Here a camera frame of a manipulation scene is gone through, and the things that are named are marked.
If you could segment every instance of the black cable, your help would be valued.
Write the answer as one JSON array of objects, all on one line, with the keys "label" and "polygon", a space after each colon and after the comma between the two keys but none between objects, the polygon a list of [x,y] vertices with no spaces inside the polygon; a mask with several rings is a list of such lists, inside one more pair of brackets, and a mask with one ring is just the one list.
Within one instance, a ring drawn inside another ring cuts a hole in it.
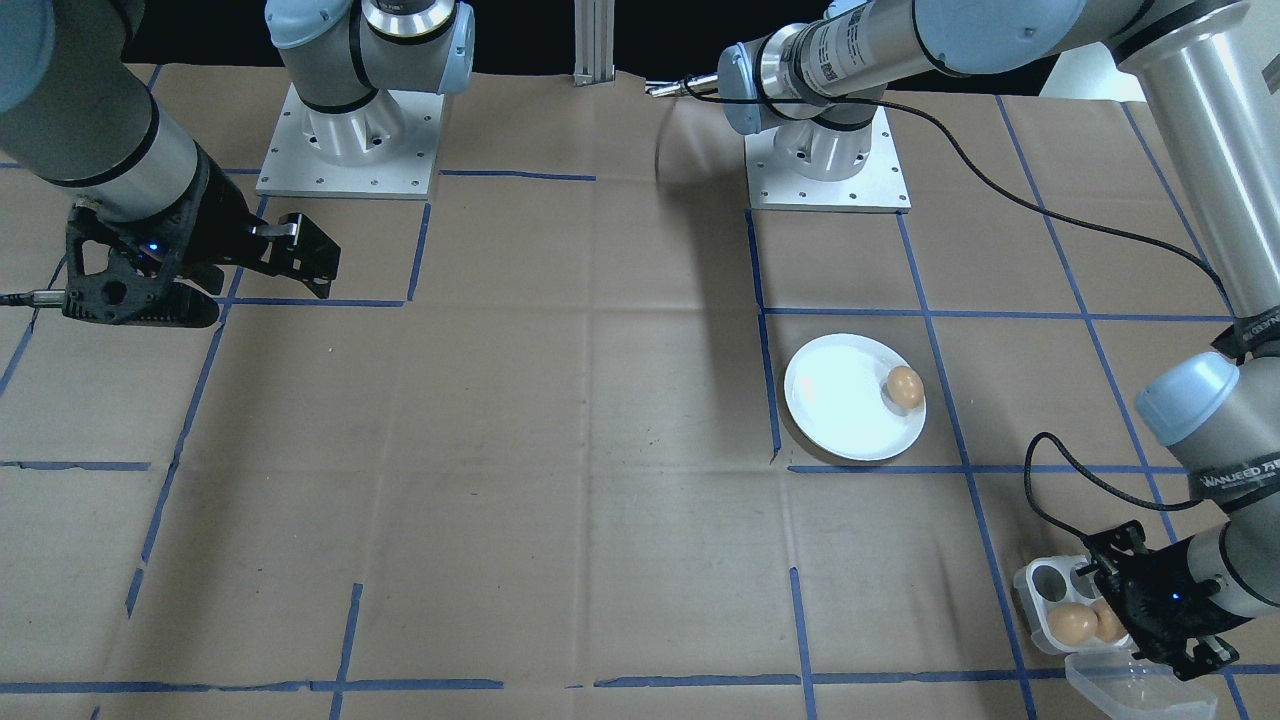
[{"label": "black cable", "polygon": [[[685,76],[685,78],[681,81],[681,86],[684,86],[685,91],[691,97],[694,97],[695,100],[700,100],[703,102],[714,102],[717,105],[764,105],[765,104],[764,100],[749,100],[749,99],[733,99],[733,97],[710,97],[709,95],[712,95],[713,91],[699,92],[699,91],[696,91],[696,90],[694,90],[692,87],[689,86],[689,81],[690,79],[691,79],[691,76]],[[1114,234],[1116,237],[1123,237],[1123,238],[1126,238],[1126,240],[1133,240],[1133,241],[1137,241],[1137,242],[1151,245],[1152,247],[1158,247],[1161,250],[1167,250],[1169,252],[1172,252],[1174,255],[1178,255],[1179,258],[1183,258],[1188,263],[1192,263],[1193,265],[1196,265],[1197,268],[1199,268],[1201,272],[1203,272],[1206,275],[1208,275],[1208,279],[1213,282],[1213,284],[1217,287],[1217,290],[1224,296],[1226,295],[1226,288],[1222,286],[1222,278],[1219,277],[1219,274],[1213,270],[1213,268],[1211,268],[1208,265],[1208,263],[1206,263],[1206,261],[1201,260],[1199,258],[1197,258],[1194,254],[1188,252],[1187,250],[1183,250],[1181,247],[1178,247],[1176,245],[1171,245],[1171,243],[1165,242],[1162,240],[1156,240],[1153,237],[1148,237],[1148,236],[1139,234],[1139,233],[1135,233],[1135,232],[1123,231],[1123,229],[1114,228],[1114,227],[1110,227],[1110,225],[1103,225],[1103,224],[1100,224],[1100,223],[1091,223],[1089,220],[1082,220],[1079,218],[1073,218],[1071,215],[1064,215],[1062,213],[1057,213],[1055,210],[1050,210],[1047,208],[1042,208],[1041,205],[1038,205],[1036,202],[1032,202],[1029,200],[1019,197],[1019,196],[1014,195],[1012,192],[1010,192],[1009,190],[1005,190],[1004,186],[1001,186],[996,181],[993,181],[989,177],[987,177],[987,174],[983,173],[982,169],[978,168],[978,165],[973,161],[973,159],[969,158],[969,154],[965,151],[964,146],[960,145],[960,141],[956,140],[955,135],[951,133],[951,129],[947,128],[947,126],[942,120],[940,120],[938,118],[936,118],[936,117],[925,113],[924,110],[920,110],[918,108],[911,108],[910,105],[902,105],[900,102],[890,102],[887,100],[869,100],[869,99],[864,99],[864,97],[841,97],[841,99],[832,97],[832,99],[828,99],[828,100],[831,100],[832,104],[837,104],[837,105],[874,105],[874,106],[878,106],[878,108],[887,108],[890,110],[899,110],[899,111],[906,113],[909,115],[915,115],[916,118],[920,118],[920,119],[931,123],[933,127],[938,128],[938,131],[942,132],[943,137],[947,138],[947,142],[951,143],[951,147],[956,151],[956,155],[960,156],[960,160],[965,164],[966,168],[969,168],[969,172],[972,172],[974,176],[977,176],[978,179],[980,179],[987,187],[989,187],[991,190],[995,190],[997,193],[1000,193],[1006,200],[1009,200],[1009,201],[1011,201],[1011,202],[1014,202],[1014,204],[1016,204],[1016,205],[1019,205],[1021,208],[1025,208],[1028,210],[1033,210],[1036,213],[1039,213],[1041,215],[1046,215],[1046,217],[1052,218],[1055,220],[1060,220],[1062,223],[1068,223],[1068,224],[1071,224],[1071,225],[1076,225],[1076,227],[1080,227],[1080,228],[1084,228],[1084,229],[1089,229],[1089,231],[1094,231],[1094,232],[1100,232],[1100,233],[1105,233],[1105,234]],[[768,102],[774,104],[774,105],[780,105],[780,104],[808,105],[809,104],[805,100],[783,100],[783,99],[778,99],[778,100],[769,99]]]},{"label": "black cable", "polygon": [[1146,510],[1155,510],[1157,512],[1180,512],[1183,510],[1190,510],[1192,507],[1196,507],[1199,503],[1204,502],[1204,500],[1201,498],[1201,500],[1188,500],[1185,502],[1176,502],[1172,505],[1165,505],[1162,502],[1151,502],[1148,500],[1134,497],[1124,492],[1123,489],[1107,483],[1102,478],[1094,475],[1088,468],[1080,464],[1080,461],[1076,460],[1075,456],[1070,454],[1070,451],[1066,450],[1066,446],[1062,445],[1062,441],[1059,439],[1057,436],[1055,436],[1053,433],[1039,433],[1034,438],[1032,438],[1030,445],[1027,446],[1027,457],[1023,460],[1023,489],[1027,492],[1027,502],[1032,506],[1032,510],[1037,515],[1039,515],[1044,521],[1052,524],[1053,527],[1061,528],[1080,539],[1084,539],[1087,536],[1082,533],[1079,529],[1059,520],[1057,518],[1053,518],[1052,515],[1046,512],[1044,509],[1041,507],[1038,502],[1036,502],[1036,492],[1032,488],[1032,459],[1036,456],[1036,447],[1041,443],[1041,441],[1044,439],[1052,442],[1053,446],[1057,447],[1057,451],[1062,454],[1062,457],[1066,459],[1066,461],[1071,465],[1071,468],[1075,469],[1076,473],[1084,475],[1084,478],[1091,483],[1096,484],[1097,487],[1107,491],[1108,493],[1119,497],[1120,500],[1130,505],[1137,505],[1138,507],[1143,507]]},{"label": "black cable", "polygon": [[10,295],[0,295],[0,307],[31,307],[31,293],[29,292],[14,292]]}]

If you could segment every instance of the bolt hole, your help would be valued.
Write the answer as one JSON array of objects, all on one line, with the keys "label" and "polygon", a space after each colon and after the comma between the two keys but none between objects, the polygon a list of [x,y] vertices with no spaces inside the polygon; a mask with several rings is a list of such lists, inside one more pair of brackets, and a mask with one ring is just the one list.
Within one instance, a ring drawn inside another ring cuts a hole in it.
[{"label": "bolt hole", "polygon": [[129,288],[120,281],[110,281],[102,286],[102,302],[119,305],[129,295]]}]

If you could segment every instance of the clear plastic lid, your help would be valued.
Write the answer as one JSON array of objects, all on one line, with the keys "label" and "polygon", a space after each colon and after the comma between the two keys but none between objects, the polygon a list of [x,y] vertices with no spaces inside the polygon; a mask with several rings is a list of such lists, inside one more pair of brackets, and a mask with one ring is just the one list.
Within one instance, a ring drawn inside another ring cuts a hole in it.
[{"label": "clear plastic lid", "polygon": [[1217,696],[1198,683],[1128,651],[1066,657],[1066,680],[1115,720],[1212,720]]}]

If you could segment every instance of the blue tape grid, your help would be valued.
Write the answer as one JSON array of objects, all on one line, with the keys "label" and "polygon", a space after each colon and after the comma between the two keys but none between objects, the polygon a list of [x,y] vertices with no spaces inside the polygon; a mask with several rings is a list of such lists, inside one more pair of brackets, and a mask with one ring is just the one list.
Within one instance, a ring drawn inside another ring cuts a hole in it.
[{"label": "blue tape grid", "polygon": [[[148,88],[155,86],[156,79],[160,76],[163,68],[157,67],[147,83]],[[1014,140],[1015,149],[1018,150],[1019,159],[1023,163],[1024,170],[1028,176],[1028,181],[1032,183],[1033,191],[1039,201],[1039,191],[1036,188],[1034,178],[1030,174],[1030,168],[1027,164],[1025,156],[1023,155],[1021,147],[1018,145],[1016,135],[1014,133],[1012,126],[1009,122],[1007,113],[1004,108],[1004,101],[996,99],[1000,105],[1001,113],[1005,117],[1006,127]],[[1132,114],[1128,108],[1125,113],[1130,119],[1130,124],[1139,142],[1142,142],[1143,149],[1147,151],[1148,159],[1161,182],[1165,184],[1166,192],[1170,195],[1170,200],[1174,202],[1179,217],[1183,219],[1184,227],[1187,227],[1188,233],[1192,237],[1197,251],[1203,258],[1203,250],[1199,246],[1198,238],[1194,236],[1194,231],[1190,223],[1187,220],[1176,197],[1174,196],[1167,179],[1165,178],[1158,163],[1156,161],[1153,154],[1147,146],[1146,140],[1142,137],[1137,123],[1133,120]],[[17,163],[0,163],[0,168],[19,168]],[[256,174],[257,169],[253,168],[232,168],[228,170],[233,174]],[[517,178],[534,178],[534,179],[557,179],[557,181],[576,181],[576,182],[591,182],[596,178],[594,176],[568,176],[568,174],[552,174],[552,173],[529,173],[521,170],[442,170],[440,174],[444,176],[467,176],[467,177],[517,177]],[[262,199],[259,206],[259,215],[265,210],[266,199]],[[428,204],[424,209],[422,224],[419,234],[419,243],[413,259],[413,268],[411,272],[410,286],[407,292],[407,301],[413,300],[413,295],[417,287],[422,255],[425,250],[426,231],[430,218],[430,205]],[[773,386],[773,373],[772,373],[772,357],[768,350],[768,329],[767,329],[767,316],[768,315],[887,315],[887,316],[919,316],[924,319],[927,329],[931,334],[931,343],[934,352],[934,360],[938,365],[940,375],[942,378],[945,396],[948,405],[948,415],[951,415],[952,427],[956,432],[957,447],[961,451],[963,465],[956,466],[896,466],[896,468],[881,468],[881,466],[792,466],[790,468],[796,473],[910,473],[910,474],[965,474],[969,487],[970,497],[974,502],[974,510],[978,519],[979,529],[983,533],[984,548],[987,551],[988,564],[991,565],[992,579],[997,588],[997,597],[1001,601],[1001,611],[1006,621],[1006,633],[1010,635],[1011,650],[1015,657],[1016,667],[1014,670],[972,670],[972,671],[923,671],[923,673],[829,673],[829,674],[814,674],[809,664],[808,652],[808,626],[804,618],[804,605],[800,588],[800,574],[799,570],[792,568],[790,570],[791,585],[792,585],[792,602],[796,614],[796,629],[797,629],[797,642],[800,651],[800,675],[794,674],[774,674],[774,675],[753,675],[753,676],[735,676],[735,675],[692,675],[685,678],[672,678],[672,676],[635,676],[635,678],[616,678],[611,680],[600,680],[594,684],[598,688],[626,688],[626,687],[722,687],[722,685],[801,685],[805,691],[805,706],[806,716],[810,719],[817,719],[817,705],[813,697],[813,687],[822,684],[883,684],[883,683],[909,683],[909,682],[923,682],[923,683],[955,683],[955,682],[993,682],[993,680],[1018,680],[1023,688],[1024,700],[1027,702],[1027,711],[1029,717],[1036,716],[1034,702],[1029,692],[1030,679],[1051,679],[1062,678],[1061,670],[1028,670],[1021,662],[1020,648],[1016,642],[1016,637],[1012,634],[1011,616],[1009,612],[1007,602],[1005,600],[1002,588],[1004,582],[1000,578],[1000,570],[995,565],[993,550],[991,546],[989,532],[986,524],[984,511],[982,509],[982,500],[978,493],[978,488],[974,477],[983,473],[1020,473],[1020,468],[1015,466],[980,466],[970,465],[968,462],[968,452],[964,446],[963,433],[957,421],[955,413],[955,405],[951,398],[950,387],[945,377],[945,366],[941,357],[941,350],[937,343],[936,333],[933,332],[933,318],[1012,318],[1012,319],[1061,319],[1061,320],[1083,320],[1091,325],[1091,333],[1094,337],[1096,350],[1098,351],[1100,360],[1107,372],[1108,380],[1112,383],[1112,391],[1116,393],[1117,402],[1121,407],[1123,415],[1125,415],[1126,425],[1130,429],[1130,437],[1134,441],[1135,450],[1139,452],[1139,459],[1142,465],[1120,465],[1120,466],[1096,466],[1094,470],[1101,473],[1146,473],[1148,475],[1148,482],[1155,488],[1155,482],[1152,475],[1156,474],[1183,474],[1180,468],[1153,468],[1146,461],[1146,456],[1142,454],[1142,448],[1137,442],[1135,434],[1132,432],[1132,420],[1128,418],[1128,411],[1124,406],[1123,398],[1119,397],[1114,377],[1111,377],[1110,368],[1106,361],[1106,356],[1102,351],[1101,342],[1097,340],[1093,332],[1093,322],[1229,322],[1229,315],[1123,315],[1123,314],[1093,314],[1087,310],[1083,302],[1083,295],[1079,292],[1079,287],[1074,281],[1074,275],[1070,270],[1070,265],[1066,261],[1065,252],[1062,252],[1060,243],[1057,242],[1056,231],[1052,223],[1046,222],[1050,229],[1050,234],[1055,241],[1056,249],[1059,250],[1060,260],[1064,264],[1064,270],[1068,273],[1069,282],[1071,283],[1073,292],[1076,293],[1078,302],[1080,305],[1080,313],[1000,313],[1000,311],[965,311],[965,310],[931,310],[928,307],[923,282],[919,277],[919,270],[915,264],[914,252],[910,247],[910,238],[906,231],[905,220],[899,217],[900,229],[902,232],[904,247],[906,249],[909,263],[913,270],[913,279],[916,283],[916,290],[920,300],[920,310],[902,309],[902,310],[881,310],[881,309],[804,309],[804,307],[768,307],[764,305],[763,297],[763,284],[760,279],[760,264],[759,254],[756,247],[755,228],[751,219],[750,211],[748,211],[748,232],[750,240],[751,250],[751,264],[753,274],[755,278],[755,291],[756,302],[759,309],[759,324],[760,324],[760,340],[762,340],[762,352],[765,366],[767,387],[769,395],[769,409],[771,420],[773,424],[774,434],[774,451],[781,448],[781,434],[778,429],[777,420],[777,400]],[[328,300],[328,301],[314,301],[314,300],[288,300],[288,299],[266,299],[266,297],[253,297],[253,299],[241,299],[237,297],[236,291],[239,284],[242,272],[238,272],[236,279],[233,281],[232,290],[224,301],[224,310],[221,316],[221,324],[215,332],[215,336],[210,343],[210,351],[206,355],[206,363],[201,373],[201,379],[197,383],[197,388],[192,397],[192,404],[188,410],[187,423],[184,424],[183,433],[179,438],[178,447],[175,447],[174,459],[170,464],[169,474],[166,475],[165,487],[161,492],[161,498],[157,501],[156,511],[152,518],[152,525],[148,530],[148,538],[143,548],[143,564],[136,569],[133,582],[131,583],[129,598],[127,601],[127,607],[132,612],[133,605],[137,600],[137,593],[142,584],[143,569],[146,565],[146,559],[150,556],[154,548],[155,532],[159,527],[160,516],[164,509],[164,501],[168,497],[168,491],[172,487],[173,474],[180,460],[182,443],[186,439],[187,433],[191,429],[191,421],[193,420],[195,413],[198,409],[198,401],[204,391],[204,383],[207,380],[209,370],[216,355],[218,346],[221,340],[221,332],[225,327],[227,316],[232,305],[317,305],[317,306],[357,306],[357,307],[401,307],[404,301],[399,300]],[[33,332],[35,322],[28,325],[27,333],[23,341],[19,343],[18,350],[15,350],[14,356],[10,359],[5,373],[0,377],[0,393],[3,393],[4,387],[8,384],[13,375],[14,368],[18,364],[23,351],[26,350],[27,342],[31,340]],[[83,468],[92,470],[120,470],[120,471],[140,471],[150,468],[150,464],[145,462],[41,462],[41,461],[4,461],[0,466],[20,466],[32,469],[70,469],[70,468]],[[1043,473],[1071,473],[1074,471],[1066,465],[1044,465],[1037,466],[1038,471]],[[1167,527],[1170,533],[1172,533],[1171,527]],[[148,683],[148,682],[125,682],[125,683],[0,683],[0,694],[50,694],[50,693],[201,693],[201,692],[298,692],[302,689],[308,689],[312,692],[332,692],[334,693],[334,702],[330,707],[330,717],[340,716],[342,710],[342,696],[346,692],[370,692],[370,691],[493,691],[502,689],[503,684],[497,680],[489,679],[383,679],[383,680],[348,680],[347,674],[349,671],[351,652],[355,644],[355,632],[356,621],[360,611],[360,597],[362,593],[362,585],[356,584],[352,588],[352,605],[348,611],[347,626],[343,638],[342,659],[339,662],[339,670],[335,680],[333,682],[316,682],[316,680],[292,680],[283,683],[273,683],[265,685],[212,685],[212,684],[169,684],[169,683]],[[1235,700],[1236,710],[1239,711],[1242,719],[1248,720],[1248,712],[1244,707],[1243,698],[1240,697],[1239,688],[1235,683],[1236,675],[1276,675],[1280,674],[1280,665],[1238,665],[1229,667],[1226,673],[1226,682]],[[570,688],[580,688],[581,685],[570,685]],[[97,717],[100,708],[93,710],[93,716]]]},{"label": "blue tape grid", "polygon": [[[1000,108],[1000,117],[1005,122],[1005,128],[1009,131],[1009,138],[1014,142],[1014,151],[1018,154],[1018,161],[1023,165],[1023,172],[1027,174],[1027,182],[1032,186],[1032,193],[1036,196],[1036,204],[1041,208],[1046,208],[1044,199],[1041,195],[1039,184],[1036,182],[1036,176],[1032,173],[1030,163],[1027,160],[1027,154],[1023,151],[1021,141],[1018,140],[1018,132],[1014,131],[1014,123],[1009,117],[1009,109],[1005,106],[1005,100],[996,96],[996,105]],[[1071,286],[1071,293],[1075,296],[1075,302],[1080,307],[1080,314],[1085,315],[1084,327],[1089,331],[1089,340],[1093,341],[1093,350],[1098,355],[1098,363],[1102,365],[1102,372],[1107,377],[1107,384],[1111,386],[1111,395],[1115,397],[1116,406],[1120,410],[1120,418],[1124,420],[1125,430],[1129,433],[1129,441],[1133,443],[1134,452],[1138,454],[1138,462],[1143,468],[1151,465],[1147,460],[1147,451],[1142,447],[1142,441],[1138,438],[1138,428],[1134,425],[1133,416],[1129,413],[1129,406],[1124,401],[1124,395],[1120,393],[1120,383],[1116,382],[1115,373],[1111,372],[1111,361],[1107,360],[1107,354],[1102,348],[1102,338],[1098,336],[1098,328],[1094,324],[1092,316],[1089,316],[1089,309],[1084,302],[1084,292],[1080,290],[1080,284],[1075,279],[1075,272],[1071,269],[1071,263],[1066,256],[1066,250],[1062,247],[1062,241],[1057,236],[1057,227],[1053,220],[1044,215],[1044,227],[1048,229],[1050,240],[1053,241],[1053,250],[1057,252],[1059,260],[1062,263],[1062,272],[1066,273],[1066,282]],[[1151,473],[1143,473],[1147,477],[1147,487],[1151,489],[1152,497],[1156,502],[1162,503],[1165,500],[1160,493],[1160,486],[1156,484],[1156,478]],[[1165,533],[1169,536],[1170,542],[1174,542],[1176,533],[1174,533],[1174,524],[1169,519],[1167,512],[1161,512],[1161,520],[1165,524]]]}]

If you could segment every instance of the light blue joint cap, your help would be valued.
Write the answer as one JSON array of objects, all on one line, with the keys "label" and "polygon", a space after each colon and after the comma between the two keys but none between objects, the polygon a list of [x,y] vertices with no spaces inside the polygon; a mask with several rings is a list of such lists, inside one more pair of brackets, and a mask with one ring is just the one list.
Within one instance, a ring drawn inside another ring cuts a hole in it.
[{"label": "light blue joint cap", "polygon": [[0,0],[0,113],[31,97],[54,56],[49,0]]},{"label": "light blue joint cap", "polygon": [[471,61],[476,49],[476,18],[471,5],[458,3],[449,59],[444,61],[444,74],[440,76],[440,95],[456,95],[471,85]]},{"label": "light blue joint cap", "polygon": [[340,23],[352,0],[268,0],[266,27],[271,45],[291,50],[320,37]]},{"label": "light blue joint cap", "polygon": [[1240,369],[1221,355],[1203,352],[1165,373],[1138,393],[1138,414],[1169,447],[1198,430],[1240,382]]},{"label": "light blue joint cap", "polygon": [[[719,63],[716,67],[718,76],[718,88],[721,97],[756,100],[755,77],[751,69],[751,59],[746,46],[739,42],[721,53]],[[764,129],[760,119],[763,111],[760,105],[722,105],[728,124],[739,135],[755,135]]]},{"label": "light blue joint cap", "polygon": [[1057,46],[1088,0],[915,0],[915,28],[931,55],[964,74],[1020,68]]}]

